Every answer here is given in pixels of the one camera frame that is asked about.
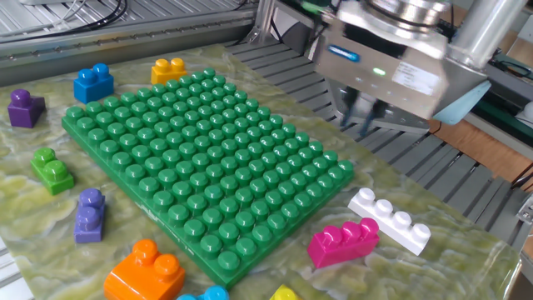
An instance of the yellow brick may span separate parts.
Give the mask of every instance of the yellow brick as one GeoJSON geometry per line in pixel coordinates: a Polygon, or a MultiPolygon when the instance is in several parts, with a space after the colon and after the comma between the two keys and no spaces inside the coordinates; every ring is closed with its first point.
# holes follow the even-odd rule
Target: yellow brick
{"type": "Polygon", "coordinates": [[[171,79],[179,80],[183,75],[187,75],[187,71],[181,58],[174,58],[170,62],[158,59],[152,67],[152,84],[166,84],[171,79]]]}
{"type": "Polygon", "coordinates": [[[285,284],[282,284],[280,288],[274,293],[274,296],[270,300],[301,300],[294,291],[288,288],[285,284]]]}

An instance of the blue label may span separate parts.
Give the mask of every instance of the blue label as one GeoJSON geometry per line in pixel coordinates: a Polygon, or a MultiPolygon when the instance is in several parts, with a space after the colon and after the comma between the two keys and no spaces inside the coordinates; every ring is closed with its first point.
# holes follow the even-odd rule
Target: blue label
{"type": "Polygon", "coordinates": [[[353,53],[351,51],[348,51],[346,49],[343,49],[341,47],[329,45],[327,48],[331,53],[335,53],[336,55],[340,57],[344,57],[346,59],[349,59],[353,61],[354,63],[359,62],[359,54],[353,53]]]}

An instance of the toy brick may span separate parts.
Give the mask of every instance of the toy brick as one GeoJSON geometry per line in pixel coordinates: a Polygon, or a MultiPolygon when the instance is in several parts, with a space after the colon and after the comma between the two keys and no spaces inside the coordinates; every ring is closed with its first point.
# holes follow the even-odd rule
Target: toy brick
{"type": "Polygon", "coordinates": [[[225,288],[353,178],[351,162],[210,68],[106,103],[70,107],[63,128],[225,288]]]}
{"type": "Polygon", "coordinates": [[[307,252],[317,268],[360,258],[374,250],[378,231],[377,222],[368,217],[360,224],[345,222],[342,228],[326,226],[313,236],[307,252]]]}
{"type": "Polygon", "coordinates": [[[82,103],[100,100],[113,94],[114,78],[109,74],[109,67],[97,63],[92,70],[83,69],[74,79],[74,97],[82,103]]]}
{"type": "Polygon", "coordinates": [[[34,97],[27,90],[18,89],[11,93],[7,113],[11,126],[33,128],[45,109],[44,97],[34,97]]]}
{"type": "Polygon", "coordinates": [[[88,188],[80,193],[74,225],[75,243],[102,241],[105,203],[106,197],[96,188],[88,188]]]}
{"type": "Polygon", "coordinates": [[[363,218],[373,218],[386,235],[397,241],[415,255],[420,255],[431,237],[430,229],[424,224],[411,225],[407,212],[392,213],[392,204],[387,200],[376,200],[370,188],[362,188],[348,207],[363,218]]]}
{"type": "Polygon", "coordinates": [[[107,275],[103,292],[109,300],[174,300],[184,281],[177,257],[159,253],[153,240],[143,239],[107,275]]]}
{"type": "Polygon", "coordinates": [[[230,300],[230,294],[224,287],[212,286],[200,296],[191,294],[181,295],[177,300],[230,300]]]}
{"type": "Polygon", "coordinates": [[[35,175],[52,195],[74,187],[74,178],[64,162],[56,159],[56,153],[49,147],[42,147],[33,154],[30,162],[35,175]]]}
{"type": "Polygon", "coordinates": [[[170,62],[166,59],[156,60],[156,65],[152,67],[152,84],[167,84],[167,81],[178,80],[181,76],[187,75],[185,63],[181,58],[174,58],[170,62]]]}
{"type": "Polygon", "coordinates": [[[285,284],[282,284],[270,298],[270,300],[301,300],[296,293],[288,288],[285,284]]]}

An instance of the marbled tabletop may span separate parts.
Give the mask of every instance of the marbled tabletop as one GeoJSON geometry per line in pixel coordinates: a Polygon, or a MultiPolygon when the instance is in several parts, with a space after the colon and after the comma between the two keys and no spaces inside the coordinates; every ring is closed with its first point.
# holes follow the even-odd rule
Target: marbled tabletop
{"type": "MultiPolygon", "coordinates": [[[[232,299],[269,299],[281,284],[303,299],[491,300],[503,299],[520,267],[518,253],[505,242],[462,217],[453,208],[355,143],[282,90],[239,62],[223,46],[168,53],[180,57],[188,71],[215,68],[272,113],[309,133],[351,160],[354,180],[304,226],[255,267],[230,292],[232,299]],[[374,252],[354,261],[314,268],[306,248],[326,225],[341,226],[360,218],[346,206],[360,187],[424,223],[431,240],[419,256],[384,234],[374,252]]],[[[149,87],[150,68],[158,57],[111,65],[115,92],[149,87]]],[[[36,299],[103,299],[109,274],[142,238],[154,239],[162,253],[174,253],[187,271],[182,293],[200,294],[213,282],[152,222],[97,164],[67,135],[61,117],[72,105],[76,73],[0,88],[0,236],[36,299]],[[9,93],[25,88],[44,96],[47,111],[34,129],[11,127],[9,93]],[[56,150],[76,180],[73,189],[51,196],[32,173],[29,161],[40,147],[56,150]],[[100,188],[107,211],[102,242],[74,244],[72,230],[77,197],[100,188]]]]}

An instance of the blue brick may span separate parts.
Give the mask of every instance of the blue brick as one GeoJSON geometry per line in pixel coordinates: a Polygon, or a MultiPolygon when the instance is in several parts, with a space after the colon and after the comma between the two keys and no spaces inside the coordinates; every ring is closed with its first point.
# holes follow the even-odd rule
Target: blue brick
{"type": "Polygon", "coordinates": [[[177,300],[229,300],[230,295],[227,290],[221,286],[212,286],[206,290],[206,293],[200,296],[191,294],[182,295],[177,300]]]}
{"type": "Polygon", "coordinates": [[[74,80],[74,97],[82,103],[100,100],[113,94],[114,78],[109,74],[109,67],[97,63],[92,70],[83,69],[74,80]]]}

